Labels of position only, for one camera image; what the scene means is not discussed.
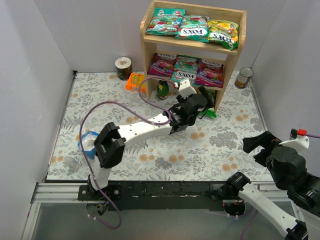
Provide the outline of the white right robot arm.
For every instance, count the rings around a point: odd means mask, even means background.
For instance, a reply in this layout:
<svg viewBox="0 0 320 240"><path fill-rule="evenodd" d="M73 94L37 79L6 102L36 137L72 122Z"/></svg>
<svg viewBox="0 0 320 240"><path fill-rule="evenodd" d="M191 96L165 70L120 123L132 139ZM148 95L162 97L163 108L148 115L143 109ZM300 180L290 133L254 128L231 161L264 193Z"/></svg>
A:
<svg viewBox="0 0 320 240"><path fill-rule="evenodd" d="M282 211L241 172L229 177L222 192L227 198L240 198L262 214L286 240L318 240L320 238L320 178L308 173L306 160L299 153L307 150L311 134L304 129L292 129L290 139L282 141L270 131L243 139L247 154L257 147L255 162L268 169L275 186L301 210L298 220Z"/></svg>

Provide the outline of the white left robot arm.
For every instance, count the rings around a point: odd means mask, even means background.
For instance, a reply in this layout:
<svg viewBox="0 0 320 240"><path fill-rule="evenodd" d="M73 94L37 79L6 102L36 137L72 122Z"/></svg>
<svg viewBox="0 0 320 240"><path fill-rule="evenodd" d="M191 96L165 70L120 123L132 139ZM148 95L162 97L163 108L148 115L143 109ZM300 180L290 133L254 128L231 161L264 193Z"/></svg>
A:
<svg viewBox="0 0 320 240"><path fill-rule="evenodd" d="M203 86L187 97L177 96L178 103L157 116L133 124L116 126L107 123L94 141L95 163L88 177L88 192L95 196L108 186L111 169L123 158L124 151L135 144L184 131L193 126L200 113L214 107L212 97Z"/></svg>

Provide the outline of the yellow green Fox's candy bag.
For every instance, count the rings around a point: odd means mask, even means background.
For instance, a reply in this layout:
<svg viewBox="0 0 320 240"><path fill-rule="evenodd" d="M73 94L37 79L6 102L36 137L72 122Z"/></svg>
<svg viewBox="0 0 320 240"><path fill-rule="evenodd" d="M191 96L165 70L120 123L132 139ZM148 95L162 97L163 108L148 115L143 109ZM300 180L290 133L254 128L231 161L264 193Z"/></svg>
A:
<svg viewBox="0 0 320 240"><path fill-rule="evenodd" d="M207 22L209 42L221 44L227 50L234 50L239 45L239 25L232 21L210 19Z"/></svg>

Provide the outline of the purple Fox's candy bag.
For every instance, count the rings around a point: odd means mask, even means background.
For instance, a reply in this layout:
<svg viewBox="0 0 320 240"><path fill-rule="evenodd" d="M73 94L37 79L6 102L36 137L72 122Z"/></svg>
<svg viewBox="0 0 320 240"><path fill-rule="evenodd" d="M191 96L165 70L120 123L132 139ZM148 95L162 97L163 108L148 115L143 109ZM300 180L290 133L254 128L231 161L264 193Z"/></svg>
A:
<svg viewBox="0 0 320 240"><path fill-rule="evenodd" d="M195 78L197 85L206 87L223 88L224 85L224 65L222 63L200 60Z"/></svg>
<svg viewBox="0 0 320 240"><path fill-rule="evenodd" d="M148 75L171 77L173 75L177 55L167 53L155 53L153 55Z"/></svg>

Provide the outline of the teal Fox's candy bag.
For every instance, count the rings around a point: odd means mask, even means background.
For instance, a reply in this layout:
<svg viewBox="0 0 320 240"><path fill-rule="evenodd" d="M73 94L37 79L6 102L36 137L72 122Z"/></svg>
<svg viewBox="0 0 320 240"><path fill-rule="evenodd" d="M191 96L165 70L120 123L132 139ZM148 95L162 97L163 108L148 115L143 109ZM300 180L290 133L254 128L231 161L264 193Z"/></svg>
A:
<svg viewBox="0 0 320 240"><path fill-rule="evenodd" d="M156 36L175 36L185 14L184 8L155 8L145 33Z"/></svg>
<svg viewBox="0 0 320 240"><path fill-rule="evenodd" d="M185 15L178 28L176 39L192 40L196 42L208 43L208 16Z"/></svg>

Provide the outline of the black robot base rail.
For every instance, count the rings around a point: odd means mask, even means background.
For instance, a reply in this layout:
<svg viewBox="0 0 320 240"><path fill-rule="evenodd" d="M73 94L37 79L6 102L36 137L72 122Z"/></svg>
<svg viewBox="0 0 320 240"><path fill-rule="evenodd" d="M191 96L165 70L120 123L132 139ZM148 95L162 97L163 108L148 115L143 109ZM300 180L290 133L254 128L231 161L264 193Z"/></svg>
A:
<svg viewBox="0 0 320 240"><path fill-rule="evenodd" d="M90 183L79 187L77 199L102 202L106 210L209 210L240 217L250 213L249 203L223 181L109 181L101 191Z"/></svg>

